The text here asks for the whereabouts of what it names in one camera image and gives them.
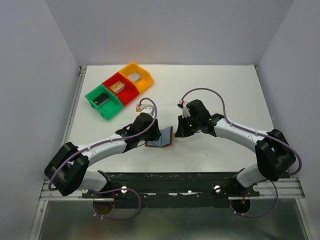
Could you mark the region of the gold credit card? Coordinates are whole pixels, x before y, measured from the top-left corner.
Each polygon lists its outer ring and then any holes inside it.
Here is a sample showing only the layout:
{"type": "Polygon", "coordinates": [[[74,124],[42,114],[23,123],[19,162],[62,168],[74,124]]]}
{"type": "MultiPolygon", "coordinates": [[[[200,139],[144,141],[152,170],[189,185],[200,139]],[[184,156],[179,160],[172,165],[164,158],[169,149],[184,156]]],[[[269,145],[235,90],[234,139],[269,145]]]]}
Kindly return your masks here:
{"type": "Polygon", "coordinates": [[[140,113],[140,112],[143,110],[143,108],[144,108],[144,105],[138,103],[138,104],[136,105],[135,111],[138,112],[138,113],[140,113]]]}

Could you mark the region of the brown leather card holder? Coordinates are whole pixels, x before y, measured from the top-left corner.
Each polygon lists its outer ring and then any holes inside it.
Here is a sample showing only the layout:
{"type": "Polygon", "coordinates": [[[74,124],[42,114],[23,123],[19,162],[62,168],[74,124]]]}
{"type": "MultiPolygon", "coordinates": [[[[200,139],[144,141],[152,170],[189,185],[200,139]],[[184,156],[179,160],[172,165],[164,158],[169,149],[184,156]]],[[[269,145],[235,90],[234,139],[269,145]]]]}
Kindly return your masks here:
{"type": "Polygon", "coordinates": [[[172,145],[173,143],[173,126],[168,126],[160,130],[161,136],[158,140],[146,141],[146,147],[152,148],[166,148],[172,145]]]}

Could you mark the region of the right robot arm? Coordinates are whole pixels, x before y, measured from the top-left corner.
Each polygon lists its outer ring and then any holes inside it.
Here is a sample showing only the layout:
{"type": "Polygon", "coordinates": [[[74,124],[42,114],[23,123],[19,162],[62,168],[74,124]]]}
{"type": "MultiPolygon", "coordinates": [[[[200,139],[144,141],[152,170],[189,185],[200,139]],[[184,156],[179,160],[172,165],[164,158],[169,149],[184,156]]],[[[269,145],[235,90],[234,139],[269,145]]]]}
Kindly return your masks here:
{"type": "Polygon", "coordinates": [[[241,169],[230,181],[230,188],[242,191],[261,181],[280,179],[295,163],[296,157],[288,147],[283,133],[277,129],[270,132],[258,132],[244,126],[230,124],[224,115],[211,115],[201,100],[191,102],[180,100],[178,107],[182,114],[178,116],[177,138],[186,138],[197,132],[223,138],[237,143],[255,153],[256,163],[241,169]]]}

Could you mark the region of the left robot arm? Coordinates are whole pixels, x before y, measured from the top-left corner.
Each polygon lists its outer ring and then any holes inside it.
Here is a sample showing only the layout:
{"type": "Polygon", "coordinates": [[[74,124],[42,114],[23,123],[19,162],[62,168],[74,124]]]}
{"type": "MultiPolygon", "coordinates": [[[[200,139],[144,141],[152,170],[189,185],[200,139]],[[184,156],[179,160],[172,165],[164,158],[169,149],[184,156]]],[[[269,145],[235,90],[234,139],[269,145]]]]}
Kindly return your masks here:
{"type": "Polygon", "coordinates": [[[87,145],[63,144],[44,169],[49,179],[48,189],[68,196],[76,190],[99,193],[112,189],[111,179],[101,170],[88,167],[138,147],[142,141],[159,140],[158,120],[149,113],[140,113],[133,123],[117,130],[110,137],[87,145]]]}

